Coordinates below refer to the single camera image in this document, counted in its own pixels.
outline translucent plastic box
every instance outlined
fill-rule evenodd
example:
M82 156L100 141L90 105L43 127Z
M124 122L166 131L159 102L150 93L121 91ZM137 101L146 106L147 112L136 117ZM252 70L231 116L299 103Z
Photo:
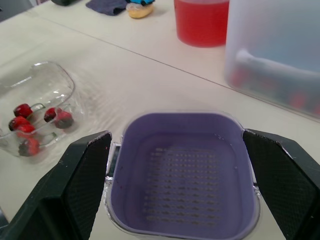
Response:
M0 148L33 157L83 120L75 82L54 62L0 66Z
M316 0L231 0L228 84L319 117L319 13Z

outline white table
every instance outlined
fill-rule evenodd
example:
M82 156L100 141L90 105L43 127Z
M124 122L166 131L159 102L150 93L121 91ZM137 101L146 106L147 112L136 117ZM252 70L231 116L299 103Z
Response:
M223 79L224 47L195 48L176 37L173 2L157 0L155 12L134 20L123 12L106 16L83 0L62 7L47 2L0 24L0 65L58 62L95 103L96 122L58 142L42 161L25 161L0 150L0 206L11 220L38 180L68 144L110 130L119 141L136 115L160 110L220 110L245 128L293 139L320 160L320 124L230 89ZM284 240L266 203L248 240ZM134 240L108 219L103 202L90 239Z

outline purple colander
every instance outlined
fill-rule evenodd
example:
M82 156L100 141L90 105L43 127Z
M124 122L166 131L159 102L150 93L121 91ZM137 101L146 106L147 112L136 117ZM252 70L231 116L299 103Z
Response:
M132 234L239 240L259 201L243 127L223 113L150 113L124 134L108 210Z

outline red liquid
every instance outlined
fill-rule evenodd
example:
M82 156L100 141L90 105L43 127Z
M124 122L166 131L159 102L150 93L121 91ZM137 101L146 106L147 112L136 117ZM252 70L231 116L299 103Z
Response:
M176 31L182 42L197 47L226 44L228 1L196 4L174 0L174 8Z

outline black object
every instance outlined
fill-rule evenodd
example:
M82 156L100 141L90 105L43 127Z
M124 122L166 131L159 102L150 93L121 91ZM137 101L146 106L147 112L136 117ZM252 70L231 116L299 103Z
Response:
M5 230L6 226L8 225L8 221L5 217L5 215L3 214L1 208L0 208L0 235L1 233Z
M288 138L243 133L257 185L286 240L320 239L320 166Z
M111 133L73 142L37 183L3 240L87 240L104 188Z
M260 192L286 240L319 240L320 165L285 137L246 129L243 140ZM72 143L1 239L87 240L102 196L110 144L109 132Z
M51 0L51 1L60 6L68 6L73 2L76 2L77 0Z

